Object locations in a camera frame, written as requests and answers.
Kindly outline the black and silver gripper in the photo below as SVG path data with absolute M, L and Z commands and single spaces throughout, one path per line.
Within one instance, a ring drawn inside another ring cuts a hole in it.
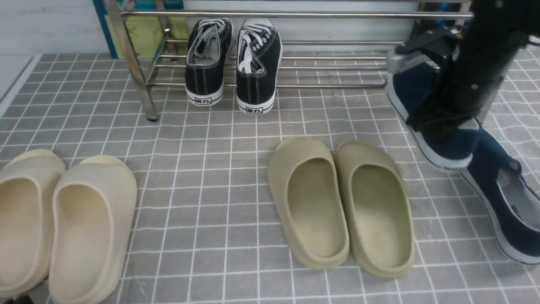
M 458 65 L 461 54 L 461 27 L 438 27 L 397 45 L 386 54 L 386 71 L 397 75 L 428 61 L 434 73 L 464 75 L 464 67 Z

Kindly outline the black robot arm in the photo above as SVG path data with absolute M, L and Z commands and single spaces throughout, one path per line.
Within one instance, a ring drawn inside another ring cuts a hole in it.
M 474 118 L 494 93 L 518 50 L 539 35 L 538 0 L 475 0 L 473 18 L 463 33 L 437 28 L 395 47 L 386 57 L 393 77 L 433 61 L 440 71 L 426 98 L 405 120 L 414 130 L 444 124 L 458 127 Z

